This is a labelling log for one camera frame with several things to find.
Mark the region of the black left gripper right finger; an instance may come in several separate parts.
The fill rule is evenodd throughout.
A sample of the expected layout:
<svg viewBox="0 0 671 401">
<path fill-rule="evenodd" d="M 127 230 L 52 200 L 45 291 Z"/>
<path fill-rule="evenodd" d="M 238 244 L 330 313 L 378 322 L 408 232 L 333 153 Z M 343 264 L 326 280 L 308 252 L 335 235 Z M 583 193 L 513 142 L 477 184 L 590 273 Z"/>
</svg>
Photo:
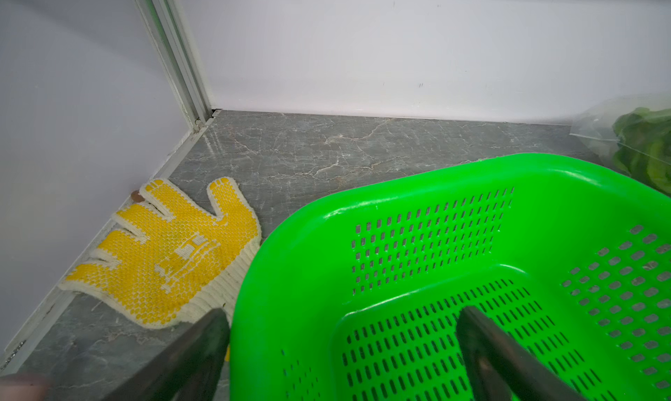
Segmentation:
<svg viewBox="0 0 671 401">
<path fill-rule="evenodd" d="M 461 310 L 456 337 L 475 400 L 582 400 L 475 307 Z"/>
</svg>

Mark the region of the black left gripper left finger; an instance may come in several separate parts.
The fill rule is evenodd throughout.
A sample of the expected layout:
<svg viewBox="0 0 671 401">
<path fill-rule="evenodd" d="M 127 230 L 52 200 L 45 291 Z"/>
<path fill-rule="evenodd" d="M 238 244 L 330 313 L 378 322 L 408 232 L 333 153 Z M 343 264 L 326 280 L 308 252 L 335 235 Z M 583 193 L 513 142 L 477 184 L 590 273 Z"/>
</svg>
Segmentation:
<svg viewBox="0 0 671 401">
<path fill-rule="evenodd" d="M 225 311 L 215 308 L 107 400 L 212 400 L 230 342 Z"/>
</svg>

